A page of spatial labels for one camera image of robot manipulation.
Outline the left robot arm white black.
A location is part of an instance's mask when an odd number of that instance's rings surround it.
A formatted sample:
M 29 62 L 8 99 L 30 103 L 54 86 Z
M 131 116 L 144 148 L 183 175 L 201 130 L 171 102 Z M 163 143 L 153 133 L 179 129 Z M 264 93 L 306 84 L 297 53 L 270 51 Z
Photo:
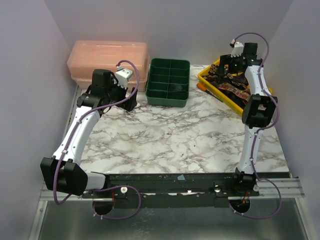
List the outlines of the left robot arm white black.
M 95 69 L 88 89 L 77 99 L 73 121 L 58 149 L 45 157 L 40 169 L 49 190 L 80 196 L 93 190 L 99 197 L 110 194 L 106 176 L 86 172 L 80 164 L 89 136 L 105 110 L 116 106 L 130 112 L 137 105 L 136 88 L 126 96 L 134 72 L 118 66 L 116 72 Z

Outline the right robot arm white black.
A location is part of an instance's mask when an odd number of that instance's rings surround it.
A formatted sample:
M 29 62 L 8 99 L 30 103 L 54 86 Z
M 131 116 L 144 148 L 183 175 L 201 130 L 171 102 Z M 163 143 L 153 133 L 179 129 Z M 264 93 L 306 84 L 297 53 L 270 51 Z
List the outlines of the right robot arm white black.
M 242 112 L 244 124 L 244 145 L 240 161 L 227 193 L 240 197 L 254 190 L 257 184 L 255 166 L 262 133 L 268 128 L 276 110 L 278 99 L 272 97 L 264 78 L 264 61 L 257 58 L 257 43 L 231 41 L 231 54 L 220 57 L 218 72 L 228 66 L 230 74 L 243 73 L 250 88 L 250 98 Z

